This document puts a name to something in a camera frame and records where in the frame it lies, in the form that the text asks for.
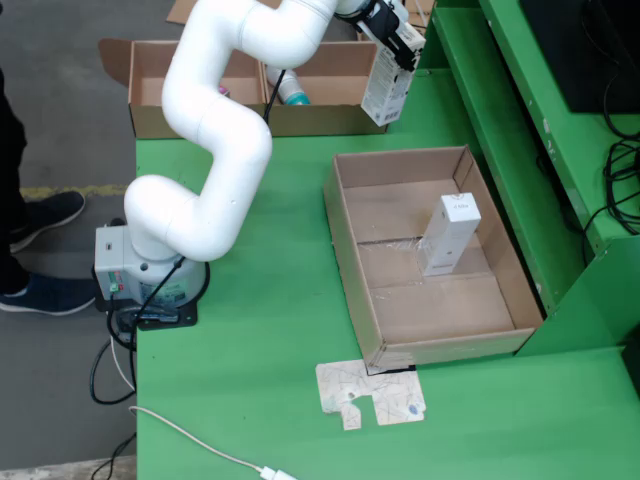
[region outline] robotic arm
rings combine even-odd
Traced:
[[[233,246],[272,151],[263,119],[219,92],[231,52],[278,69],[298,67],[313,56],[333,15],[384,44],[398,65],[413,71],[419,53],[402,39],[409,15],[399,0],[283,0],[277,10],[256,0],[197,2],[164,83],[162,108],[171,128],[215,161],[199,196],[158,175],[131,183],[128,227],[97,234],[95,271],[105,299],[144,303],[181,256],[187,260],[169,292],[154,303],[180,307],[198,295],[205,284],[200,262]]]

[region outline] person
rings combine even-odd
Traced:
[[[93,280],[59,279],[28,272],[13,254],[46,230],[75,219],[84,209],[85,198],[78,192],[65,192],[38,202],[25,202],[18,174],[27,146],[25,130],[4,90],[0,69],[0,310],[55,316],[75,313],[93,302]]]

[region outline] black cable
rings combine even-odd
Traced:
[[[98,474],[98,472],[100,472],[100,470],[102,470],[107,465],[109,465],[109,475],[107,475],[107,478],[103,480],[110,480],[111,476],[113,475],[113,466],[116,461],[116,458],[122,455],[122,453],[126,450],[126,448],[129,446],[129,444],[133,441],[134,438],[136,438],[135,433],[131,435],[129,438],[127,438],[120,445],[118,445],[116,449],[113,451],[111,458],[94,470],[94,472],[91,474],[91,480],[96,480],[96,475]]]
[[[631,195],[627,195],[621,200],[616,200],[614,192],[614,186],[616,182],[630,180],[633,177],[637,177],[640,179],[640,131],[635,134],[622,132],[615,126],[613,120],[611,119],[611,115],[607,106],[607,100],[609,98],[609,91],[611,90],[611,86],[614,84],[620,74],[620,62],[618,62],[618,60],[614,58],[611,53],[607,52],[606,49],[602,48],[602,46],[598,45],[598,43],[594,40],[593,36],[589,33],[589,29],[587,28],[587,25],[585,23],[585,17],[586,2],[582,9],[580,18],[584,34],[591,45],[596,49],[596,51],[600,55],[602,55],[609,63],[617,68],[616,74],[611,78],[611,80],[609,80],[609,83],[604,90],[602,100],[602,113],[604,116],[604,120],[609,127],[609,130],[611,130],[614,135],[618,136],[621,139],[613,143],[609,148],[607,160],[605,162],[604,168],[602,169],[605,187],[605,205],[603,207],[600,207],[593,213],[593,215],[591,215],[589,221],[582,231],[582,260],[584,261],[585,266],[587,266],[587,232],[600,212],[606,210],[607,213],[609,213],[609,215],[631,235],[638,235],[640,233],[637,229],[638,227],[640,227],[640,215],[634,215],[619,208],[619,205],[621,205],[622,203],[627,202],[628,200],[631,200],[632,198],[640,195],[640,190],[632,193]],[[633,155],[634,157],[631,163],[623,164],[618,169],[614,169],[614,166],[618,166],[616,165],[617,162],[621,161],[624,158],[627,158],[630,155]]]
[[[616,202],[616,204],[617,204],[617,205],[620,205],[621,203],[624,203],[624,202],[626,202],[626,201],[628,201],[628,200],[631,200],[632,198],[635,198],[635,197],[637,197],[638,195],[640,195],[640,190],[638,190],[638,191],[637,191],[637,192],[635,192],[635,193],[632,193],[631,195],[629,195],[629,196],[627,196],[627,197],[624,197],[622,200],[618,200],[618,201]],[[609,208],[609,206],[608,206],[608,205],[605,205],[604,207],[600,207],[598,210],[596,210],[596,211],[594,212],[594,214],[593,214],[593,215],[591,215],[591,218],[589,218],[589,221],[587,222],[587,224],[586,224],[586,225],[585,225],[585,227],[584,227],[584,230],[583,230],[583,237],[582,237],[582,260],[584,261],[585,267],[589,264],[589,263],[587,262],[587,252],[586,252],[586,249],[585,249],[585,243],[586,243],[586,240],[587,240],[587,231],[589,230],[589,227],[591,226],[591,224],[593,223],[593,221],[595,220],[595,218],[598,216],[598,214],[599,214],[600,212],[602,212],[602,211],[604,211],[604,210],[608,209],[608,208]]]
[[[113,315],[113,310],[109,310],[109,315]],[[97,397],[96,390],[95,390],[96,371],[98,370],[98,365],[100,364],[100,360],[102,359],[104,352],[106,352],[107,348],[109,348],[109,345],[111,345],[111,339],[107,340],[105,344],[100,348],[98,355],[93,361],[93,365],[91,367],[91,374],[89,375],[89,394],[91,395],[91,399],[94,402],[96,402],[98,405],[118,405],[119,403],[122,403],[130,399],[136,393],[136,392],[129,392],[125,396],[120,397],[116,400],[101,400],[100,398]]]
[[[111,311],[115,311],[113,295],[111,296]],[[135,351],[135,348],[136,348],[135,345],[122,341],[122,339],[120,338],[120,335],[118,335],[116,331],[113,329],[113,315],[107,315],[107,330],[109,330],[109,335],[111,335],[111,338],[113,338],[118,345],[126,348],[127,350],[131,350],[133,348],[133,350]]]
[[[280,88],[280,84],[282,83],[282,79],[284,78],[286,70],[282,70],[280,72],[280,76],[278,77],[278,81],[273,87],[273,93],[271,94],[271,98],[269,99],[269,104],[267,105],[267,109],[264,111],[264,116],[262,117],[267,125],[269,125],[269,114],[271,113],[271,107],[273,107],[273,103],[276,101],[276,95],[278,94],[278,89]]]
[[[153,301],[155,296],[158,294],[160,289],[162,289],[162,287],[164,287],[165,283],[167,283],[169,281],[171,276],[176,272],[176,270],[178,270],[182,266],[182,264],[184,263],[185,260],[186,260],[185,257],[180,257],[180,260],[178,260],[176,263],[174,263],[173,268],[169,271],[169,273],[167,273],[167,275],[162,279],[162,281],[153,290],[153,292],[151,292],[151,295],[149,295],[149,298],[147,298],[147,300],[142,304],[142,307],[140,308],[140,310],[136,314],[136,318],[133,321],[133,325],[131,326],[131,341],[130,341],[131,348],[129,349],[129,368],[131,369],[131,384],[133,385],[134,392],[137,391],[138,385],[136,383],[136,367],[135,367],[135,364],[134,364],[134,361],[133,361],[133,351],[137,347],[137,345],[136,345],[136,333],[137,333],[137,330],[138,330],[138,324],[140,323],[140,318],[142,317],[142,314],[147,309],[149,304]]]

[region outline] white package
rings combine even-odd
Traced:
[[[426,40],[408,22],[399,32],[414,52],[417,68]],[[362,100],[362,109],[376,125],[381,127],[400,118],[415,73],[415,70],[409,72],[400,68],[393,52],[378,42],[378,53]]]
[[[443,195],[418,243],[422,275],[453,272],[480,223],[480,211],[471,193]]]

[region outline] shoe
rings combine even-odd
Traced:
[[[32,273],[21,295],[0,294],[0,310],[61,317],[87,308],[93,303],[95,293],[93,280],[66,280]]]
[[[79,192],[58,193],[39,202],[28,202],[29,223],[9,234],[11,253],[26,248],[42,232],[71,222],[82,213],[85,204],[84,196]]]

